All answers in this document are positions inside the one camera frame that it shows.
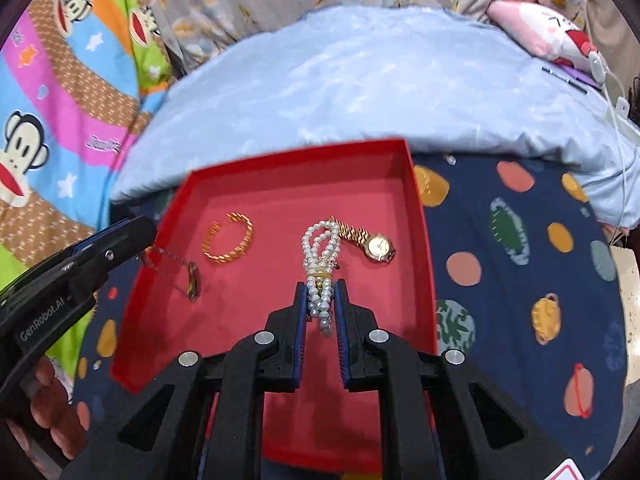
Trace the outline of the left hand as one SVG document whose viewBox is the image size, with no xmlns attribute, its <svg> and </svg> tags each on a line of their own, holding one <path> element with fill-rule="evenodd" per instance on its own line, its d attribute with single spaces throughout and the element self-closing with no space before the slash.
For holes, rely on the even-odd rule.
<svg viewBox="0 0 640 480">
<path fill-rule="evenodd" d="M 73 460 L 85 447 L 87 436 L 80 419 L 68 404 L 67 391 L 55 376 L 47 356 L 34 367 L 36 393 L 30 400 L 30 414 L 37 425 L 50 434 L 66 458 Z"/>
</svg>

